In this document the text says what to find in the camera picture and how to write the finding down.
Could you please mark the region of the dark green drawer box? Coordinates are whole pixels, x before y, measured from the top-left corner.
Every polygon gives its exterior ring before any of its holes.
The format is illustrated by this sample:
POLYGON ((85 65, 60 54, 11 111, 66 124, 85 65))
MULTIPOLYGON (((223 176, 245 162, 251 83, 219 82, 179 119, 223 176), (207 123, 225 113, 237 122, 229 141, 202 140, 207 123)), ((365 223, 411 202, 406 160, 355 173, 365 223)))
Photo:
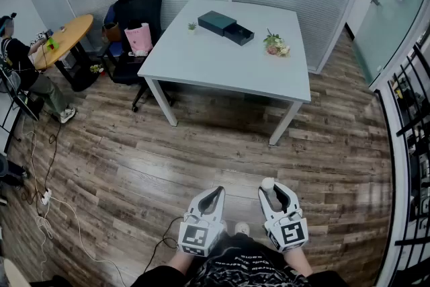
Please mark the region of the dark green drawer box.
POLYGON ((235 19, 215 11, 199 16, 198 25, 219 36, 228 38, 239 46, 254 39, 255 33, 237 24, 235 19))

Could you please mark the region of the white square table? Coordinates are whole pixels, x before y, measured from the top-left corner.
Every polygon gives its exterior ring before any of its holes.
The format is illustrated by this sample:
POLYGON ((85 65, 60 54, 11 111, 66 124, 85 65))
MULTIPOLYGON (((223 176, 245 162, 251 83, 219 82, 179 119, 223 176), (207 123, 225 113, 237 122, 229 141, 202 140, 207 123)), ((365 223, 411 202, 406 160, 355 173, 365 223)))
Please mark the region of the white square table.
POLYGON ((225 89, 288 101, 289 106, 269 143, 275 145, 300 106, 308 103, 310 83, 296 12, 250 3, 189 1, 151 50, 138 75, 144 77, 172 126, 177 119, 164 96, 160 81, 225 89), (254 32, 244 46, 188 23, 211 10, 234 18, 254 32), (290 47, 289 57, 266 53, 267 30, 278 34, 290 47))

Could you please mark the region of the black office chair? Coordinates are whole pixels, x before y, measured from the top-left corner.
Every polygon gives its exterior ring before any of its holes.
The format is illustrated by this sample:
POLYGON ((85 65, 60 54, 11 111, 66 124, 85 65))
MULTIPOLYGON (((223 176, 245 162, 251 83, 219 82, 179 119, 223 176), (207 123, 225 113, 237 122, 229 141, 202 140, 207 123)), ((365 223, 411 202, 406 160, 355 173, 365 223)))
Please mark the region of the black office chair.
POLYGON ((97 54, 101 59, 103 70, 116 84, 140 85, 140 89, 132 102, 132 111, 138 110, 137 103, 148 89, 144 77, 138 75, 144 56, 132 49, 133 40, 128 38, 126 30, 136 30, 138 26, 146 24, 150 33, 149 42, 156 44, 163 31, 161 29, 162 0, 117 0, 114 3, 115 20, 120 30, 122 53, 118 58, 110 52, 111 44, 105 44, 97 54))

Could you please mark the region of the brown paper bag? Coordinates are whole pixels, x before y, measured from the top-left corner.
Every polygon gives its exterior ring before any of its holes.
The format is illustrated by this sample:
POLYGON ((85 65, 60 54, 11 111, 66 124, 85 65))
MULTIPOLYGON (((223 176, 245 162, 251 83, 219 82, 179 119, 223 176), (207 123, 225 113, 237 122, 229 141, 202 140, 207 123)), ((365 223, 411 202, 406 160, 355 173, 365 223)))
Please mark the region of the brown paper bag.
POLYGON ((108 42, 120 42, 122 40, 119 25, 116 23, 107 23, 102 27, 102 36, 108 42))

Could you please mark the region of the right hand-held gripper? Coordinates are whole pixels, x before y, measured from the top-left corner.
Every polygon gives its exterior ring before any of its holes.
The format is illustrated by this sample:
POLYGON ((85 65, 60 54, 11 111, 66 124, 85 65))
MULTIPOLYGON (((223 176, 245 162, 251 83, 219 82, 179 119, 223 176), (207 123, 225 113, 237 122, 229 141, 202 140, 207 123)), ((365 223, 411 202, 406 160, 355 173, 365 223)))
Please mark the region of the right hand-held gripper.
POLYGON ((297 195, 281 183, 274 183, 271 191, 281 204, 279 210, 273 207, 269 193, 261 186, 258 189, 261 209, 266 219, 263 225, 266 235, 278 253, 303 246, 308 241, 308 227, 306 219, 302 217, 302 210, 299 209, 297 195))

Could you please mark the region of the pink paper bag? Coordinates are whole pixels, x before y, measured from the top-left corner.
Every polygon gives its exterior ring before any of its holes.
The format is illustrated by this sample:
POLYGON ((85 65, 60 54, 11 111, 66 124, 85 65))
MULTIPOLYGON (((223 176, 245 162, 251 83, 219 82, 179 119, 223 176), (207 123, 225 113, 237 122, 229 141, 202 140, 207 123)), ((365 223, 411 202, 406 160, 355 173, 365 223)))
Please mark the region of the pink paper bag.
POLYGON ((147 23, 141 23, 139 28, 125 29, 125 35, 131 47, 134 56, 148 56, 153 49, 151 31, 147 23))

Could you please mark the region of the round wooden table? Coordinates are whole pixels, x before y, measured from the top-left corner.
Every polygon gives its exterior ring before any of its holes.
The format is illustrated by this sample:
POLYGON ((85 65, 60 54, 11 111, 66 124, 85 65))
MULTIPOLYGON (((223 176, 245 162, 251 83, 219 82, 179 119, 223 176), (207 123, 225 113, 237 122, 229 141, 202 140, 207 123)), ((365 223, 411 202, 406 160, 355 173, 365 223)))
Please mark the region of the round wooden table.
POLYGON ((58 30, 51 38, 58 47, 53 50, 48 48, 48 43, 38 49, 34 59, 37 70, 46 70, 55 66, 70 83, 73 91, 80 92, 90 87, 98 78, 97 73, 91 72, 93 61, 84 50, 81 40, 87 35, 93 25, 93 16, 90 14, 76 17, 65 24, 64 30, 58 30), (61 58, 71 53, 76 60, 78 69, 72 69, 72 73, 64 66, 61 58))

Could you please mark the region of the artificial flower bouquet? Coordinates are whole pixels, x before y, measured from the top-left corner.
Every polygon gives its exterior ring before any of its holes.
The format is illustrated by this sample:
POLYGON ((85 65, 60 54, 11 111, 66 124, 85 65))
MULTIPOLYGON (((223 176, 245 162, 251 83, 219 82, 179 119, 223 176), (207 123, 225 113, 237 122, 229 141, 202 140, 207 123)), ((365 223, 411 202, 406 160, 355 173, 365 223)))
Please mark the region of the artificial flower bouquet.
POLYGON ((278 34, 272 34, 267 30, 267 36, 263 40, 266 53, 278 57, 289 57, 290 47, 286 45, 283 38, 278 34))

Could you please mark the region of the person's right forearm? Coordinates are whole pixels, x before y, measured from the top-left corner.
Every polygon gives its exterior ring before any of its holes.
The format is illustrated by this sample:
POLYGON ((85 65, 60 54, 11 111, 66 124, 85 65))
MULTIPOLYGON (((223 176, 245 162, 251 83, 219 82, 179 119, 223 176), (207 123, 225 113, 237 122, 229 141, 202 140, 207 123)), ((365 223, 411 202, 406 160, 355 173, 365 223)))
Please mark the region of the person's right forearm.
POLYGON ((285 262, 299 274, 308 277, 313 274, 312 268, 301 247, 290 249, 283 253, 285 262))

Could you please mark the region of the black printed shirt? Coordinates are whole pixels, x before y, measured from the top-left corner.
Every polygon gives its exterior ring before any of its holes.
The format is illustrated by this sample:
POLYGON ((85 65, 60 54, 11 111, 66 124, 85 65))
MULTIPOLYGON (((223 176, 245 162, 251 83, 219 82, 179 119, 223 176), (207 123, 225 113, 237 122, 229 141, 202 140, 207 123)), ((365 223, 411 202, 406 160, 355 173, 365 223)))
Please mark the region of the black printed shirt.
POLYGON ((196 257, 184 276, 165 265, 140 275, 131 287, 349 287, 331 270, 305 277, 290 267, 283 253, 250 236, 223 233, 206 258, 196 257))

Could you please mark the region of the black folding chair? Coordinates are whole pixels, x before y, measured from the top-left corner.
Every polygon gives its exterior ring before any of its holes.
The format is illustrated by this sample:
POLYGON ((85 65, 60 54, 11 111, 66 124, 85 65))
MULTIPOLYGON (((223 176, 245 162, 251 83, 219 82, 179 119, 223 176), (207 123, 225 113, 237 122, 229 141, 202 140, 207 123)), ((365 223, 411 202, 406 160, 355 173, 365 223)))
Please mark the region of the black folding chair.
POLYGON ((0 64, 0 153, 5 156, 11 141, 21 141, 14 133, 19 117, 23 114, 39 121, 43 101, 31 96, 30 92, 21 89, 18 74, 0 64))

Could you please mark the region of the person's left forearm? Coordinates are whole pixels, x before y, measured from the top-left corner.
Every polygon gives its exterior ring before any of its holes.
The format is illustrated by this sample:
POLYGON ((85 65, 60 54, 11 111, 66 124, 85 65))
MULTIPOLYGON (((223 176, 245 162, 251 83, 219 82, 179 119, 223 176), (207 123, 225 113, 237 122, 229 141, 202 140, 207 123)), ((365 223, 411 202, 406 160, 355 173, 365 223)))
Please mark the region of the person's left forearm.
POLYGON ((185 276, 191 267, 194 258, 195 256, 192 254, 177 251, 175 255, 169 260, 167 266, 179 271, 185 276))

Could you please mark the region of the black metal railing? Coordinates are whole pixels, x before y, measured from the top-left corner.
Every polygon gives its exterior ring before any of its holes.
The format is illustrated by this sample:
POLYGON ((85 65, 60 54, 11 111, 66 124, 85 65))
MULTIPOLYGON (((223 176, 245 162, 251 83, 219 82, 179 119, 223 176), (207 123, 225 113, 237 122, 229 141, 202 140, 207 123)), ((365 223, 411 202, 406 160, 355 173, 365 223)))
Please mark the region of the black metal railing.
POLYGON ((375 287, 430 287, 430 60, 420 44, 375 92, 392 163, 390 228, 375 287))

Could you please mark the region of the blue chair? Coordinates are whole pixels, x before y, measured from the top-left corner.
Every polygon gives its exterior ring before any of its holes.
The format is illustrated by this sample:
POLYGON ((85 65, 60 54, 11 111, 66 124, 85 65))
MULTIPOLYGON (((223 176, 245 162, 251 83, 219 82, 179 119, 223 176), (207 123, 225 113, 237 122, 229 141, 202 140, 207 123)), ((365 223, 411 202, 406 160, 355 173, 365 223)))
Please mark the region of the blue chair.
MULTIPOLYGON (((116 23, 118 21, 116 19, 116 13, 114 11, 114 5, 111 5, 103 19, 103 25, 107 23, 116 23)), ((106 39, 102 37, 104 43, 110 43, 110 52, 114 57, 120 56, 123 53, 122 41, 120 42, 108 42, 106 39)))

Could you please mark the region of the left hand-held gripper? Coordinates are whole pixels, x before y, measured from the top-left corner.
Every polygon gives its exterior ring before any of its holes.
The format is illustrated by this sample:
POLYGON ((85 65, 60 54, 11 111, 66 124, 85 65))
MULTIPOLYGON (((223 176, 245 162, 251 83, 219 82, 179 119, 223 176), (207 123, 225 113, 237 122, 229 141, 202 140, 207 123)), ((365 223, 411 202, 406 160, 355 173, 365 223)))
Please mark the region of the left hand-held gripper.
POLYGON ((222 214, 225 189, 222 186, 205 190, 194 197, 179 227, 178 249, 198 257, 209 256, 224 232, 222 214), (210 216, 205 220, 199 216, 210 216))

